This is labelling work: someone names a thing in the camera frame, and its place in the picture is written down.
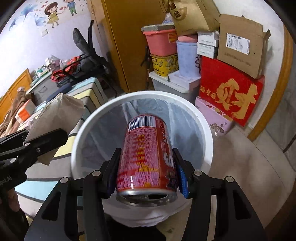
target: human hand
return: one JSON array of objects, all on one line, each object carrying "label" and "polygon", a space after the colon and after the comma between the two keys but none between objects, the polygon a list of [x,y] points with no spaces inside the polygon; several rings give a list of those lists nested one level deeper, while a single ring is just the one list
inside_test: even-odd
[{"label": "human hand", "polygon": [[20,203],[18,201],[17,193],[15,192],[15,189],[11,189],[7,192],[8,196],[8,204],[12,211],[18,212],[20,209]]}]

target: red plaid cloth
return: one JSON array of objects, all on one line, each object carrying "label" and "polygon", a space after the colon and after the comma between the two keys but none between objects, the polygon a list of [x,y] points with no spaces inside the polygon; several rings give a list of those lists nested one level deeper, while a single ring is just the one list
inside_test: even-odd
[{"label": "red plaid cloth", "polygon": [[[70,59],[70,61],[67,62],[67,65],[77,61],[80,59],[80,56],[75,56],[74,58]],[[72,64],[70,66],[68,66],[65,70],[67,73],[69,74],[72,74],[76,71],[78,65],[80,64],[80,62],[77,62],[75,64]],[[63,70],[60,69],[60,70],[57,70],[55,72],[52,73],[52,76],[51,76],[51,80],[54,81],[54,82],[59,82],[61,81],[63,78],[65,77],[65,75],[63,74]]]}]

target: soda can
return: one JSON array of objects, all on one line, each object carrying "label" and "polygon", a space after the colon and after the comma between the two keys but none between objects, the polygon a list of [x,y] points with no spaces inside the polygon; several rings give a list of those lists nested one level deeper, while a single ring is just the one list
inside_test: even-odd
[{"label": "soda can", "polygon": [[140,115],[127,126],[116,180],[117,200],[132,206],[165,205],[177,199],[177,174],[165,122]]}]

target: brown blanket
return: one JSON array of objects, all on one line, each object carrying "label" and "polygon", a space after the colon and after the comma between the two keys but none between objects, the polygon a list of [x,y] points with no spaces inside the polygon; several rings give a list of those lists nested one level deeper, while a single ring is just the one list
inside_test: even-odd
[{"label": "brown blanket", "polygon": [[15,97],[15,99],[12,102],[10,110],[8,111],[4,121],[0,125],[0,137],[9,135],[9,134],[17,131],[20,124],[15,119],[15,116],[16,116],[18,110],[28,100],[25,95],[26,95],[26,93],[24,91],[20,91],[17,93],[17,96]]}]

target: light blue bucket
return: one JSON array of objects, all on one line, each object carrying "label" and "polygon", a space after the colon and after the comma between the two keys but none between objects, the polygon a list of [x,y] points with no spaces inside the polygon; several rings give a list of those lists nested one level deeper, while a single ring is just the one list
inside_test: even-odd
[{"label": "light blue bucket", "polygon": [[177,41],[177,52],[180,74],[184,77],[200,77],[200,55],[197,54],[197,43]]}]

